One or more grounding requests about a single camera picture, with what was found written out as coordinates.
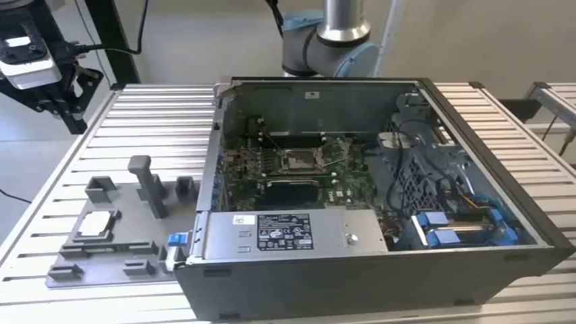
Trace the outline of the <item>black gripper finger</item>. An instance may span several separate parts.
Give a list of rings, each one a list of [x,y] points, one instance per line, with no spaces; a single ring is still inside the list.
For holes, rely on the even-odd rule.
[[[17,89],[6,80],[1,81],[1,94],[17,101],[35,112],[47,111],[53,115],[65,115],[67,112],[65,103],[66,86],[62,82],[54,82],[27,89]]]
[[[103,74],[79,65],[66,65],[59,82],[59,117],[70,134],[83,134],[82,119]]]

